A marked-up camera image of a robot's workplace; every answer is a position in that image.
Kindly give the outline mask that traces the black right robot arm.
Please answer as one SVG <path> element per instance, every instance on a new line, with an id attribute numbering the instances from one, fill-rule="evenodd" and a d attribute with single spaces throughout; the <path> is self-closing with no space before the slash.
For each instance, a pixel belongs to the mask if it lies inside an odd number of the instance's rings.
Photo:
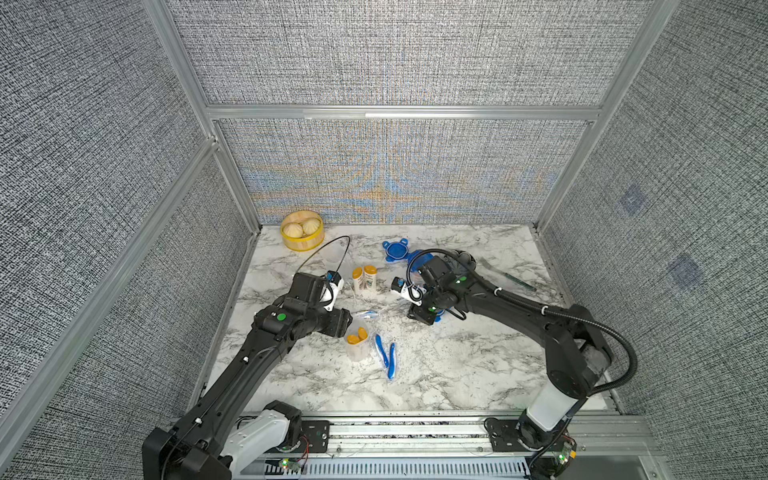
<path id="1" fill-rule="evenodd" d="M 631 343 L 587 308 L 564 309 L 509 292 L 479 274 L 466 251 L 431 248 L 414 255 L 391 289 L 409 301 L 409 318 L 423 324 L 445 313 L 460 320 L 472 313 L 543 348 L 547 380 L 515 426 L 521 447 L 537 455 L 564 437 L 591 396 L 625 385 L 638 369 Z"/>

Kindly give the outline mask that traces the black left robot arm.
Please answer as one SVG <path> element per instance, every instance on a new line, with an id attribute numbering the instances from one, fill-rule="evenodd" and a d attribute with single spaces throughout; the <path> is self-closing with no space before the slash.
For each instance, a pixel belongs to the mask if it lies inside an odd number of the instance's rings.
<path id="1" fill-rule="evenodd" d="M 318 332 L 341 338 L 352 322 L 335 303 L 342 276 L 298 272 L 289 291 L 259 310 L 240 350 L 207 393 L 168 430 L 142 445 L 146 479 L 230 479 L 262 453 L 300 441 L 301 412 L 274 401 L 242 434 L 231 432 L 269 372 L 301 339 Z"/>

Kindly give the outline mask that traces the blue lid back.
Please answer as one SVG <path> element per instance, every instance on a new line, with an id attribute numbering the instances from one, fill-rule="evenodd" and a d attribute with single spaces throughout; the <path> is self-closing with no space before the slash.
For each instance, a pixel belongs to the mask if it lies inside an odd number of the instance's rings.
<path id="1" fill-rule="evenodd" d="M 409 241 L 407 238 L 401 238 L 398 241 L 384 241 L 382 248 L 385 251 L 385 261 L 394 263 L 407 260 L 410 255 Z"/>

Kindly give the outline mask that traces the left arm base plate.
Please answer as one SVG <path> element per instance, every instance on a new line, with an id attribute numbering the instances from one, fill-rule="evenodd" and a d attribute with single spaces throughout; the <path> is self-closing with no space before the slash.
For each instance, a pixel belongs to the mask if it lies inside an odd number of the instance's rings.
<path id="1" fill-rule="evenodd" d="M 330 425 L 327 420 L 305 420 L 301 411 L 281 401 L 268 403 L 265 411 L 282 414 L 288 420 L 285 438 L 268 453 L 326 453 L 330 439 Z"/>

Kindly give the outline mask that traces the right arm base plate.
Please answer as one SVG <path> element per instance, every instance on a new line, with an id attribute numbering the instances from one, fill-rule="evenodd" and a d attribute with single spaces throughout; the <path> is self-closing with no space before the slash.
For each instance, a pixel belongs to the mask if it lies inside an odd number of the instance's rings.
<path id="1" fill-rule="evenodd" d="M 545 446 L 560 451 L 575 449 L 577 442 L 567 430 L 570 420 L 558 422 L 552 431 L 543 431 L 534 423 L 519 426 L 517 419 L 488 417 L 483 427 L 494 452 L 537 452 Z"/>

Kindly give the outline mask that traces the clear plastic container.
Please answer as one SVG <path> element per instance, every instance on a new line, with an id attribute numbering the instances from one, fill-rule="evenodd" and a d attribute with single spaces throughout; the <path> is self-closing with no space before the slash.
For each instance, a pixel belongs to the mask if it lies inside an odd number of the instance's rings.
<path id="1" fill-rule="evenodd" d="M 359 327 L 363 327 L 367 330 L 368 338 L 365 341 L 359 342 L 356 345 L 350 345 L 347 342 L 348 335 L 357 335 Z M 359 363 L 365 360 L 370 354 L 370 345 L 372 343 L 372 335 L 368 325 L 363 320 L 354 319 L 349 326 L 346 335 L 344 336 L 345 350 L 350 361 L 353 363 Z"/>

